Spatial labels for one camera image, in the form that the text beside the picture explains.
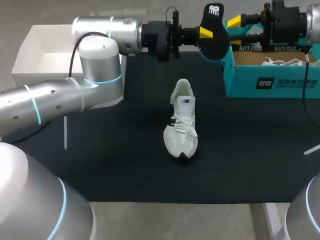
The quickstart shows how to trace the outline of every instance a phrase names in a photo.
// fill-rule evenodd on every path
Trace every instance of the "shoe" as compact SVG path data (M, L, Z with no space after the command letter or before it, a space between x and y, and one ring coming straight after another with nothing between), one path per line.
M195 130L196 98L187 79L180 79L171 95L170 104L174 112L163 132L168 152L179 160L191 158L198 147Z

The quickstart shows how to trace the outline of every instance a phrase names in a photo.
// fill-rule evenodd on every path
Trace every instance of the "teal shoe box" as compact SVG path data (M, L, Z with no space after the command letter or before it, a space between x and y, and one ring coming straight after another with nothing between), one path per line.
M306 66L262 65L273 61L299 59L305 55L299 51L229 51L222 60L226 94L230 98L302 98ZM314 44L309 61L320 59L320 45ZM320 65L310 65L305 97L320 99Z

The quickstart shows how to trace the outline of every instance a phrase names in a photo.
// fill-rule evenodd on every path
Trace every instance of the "shoelace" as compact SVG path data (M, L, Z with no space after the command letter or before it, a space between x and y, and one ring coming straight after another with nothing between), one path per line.
M192 123L195 119L195 116L181 117L181 116L178 116L176 113L174 113L174 117L176 118L176 122L173 125L175 126L175 130L177 132L184 133L186 135L193 134L196 138L198 137L198 134L197 134L194 126L192 125Z

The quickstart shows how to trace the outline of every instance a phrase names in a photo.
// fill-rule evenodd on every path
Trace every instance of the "gray floor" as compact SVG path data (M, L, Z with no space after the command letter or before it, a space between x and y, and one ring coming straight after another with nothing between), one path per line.
M93 202L97 240L254 240L248 204Z
M210 0L1 0L0 91L16 86L11 71L24 38L32 25L71 24L78 16L131 15L163 20L173 5L180 11L183 27L199 25ZM240 13L261 11L265 0L219 0L224 19ZM287 6L306 9L310 1L287 0ZM251 212L243 205L162 203L93 203L99 240L253 240Z

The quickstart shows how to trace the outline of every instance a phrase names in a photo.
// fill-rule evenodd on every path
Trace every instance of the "black mat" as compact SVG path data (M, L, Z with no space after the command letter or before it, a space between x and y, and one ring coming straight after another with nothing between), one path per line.
M175 164L163 141L180 78L196 97L198 156L188 166ZM307 104L320 122L320 101ZM69 116L67 150L63 118L17 146L89 201L290 202L320 169L303 157L319 133L300 99L227 98L220 64L194 52L169 63L129 57L125 101Z

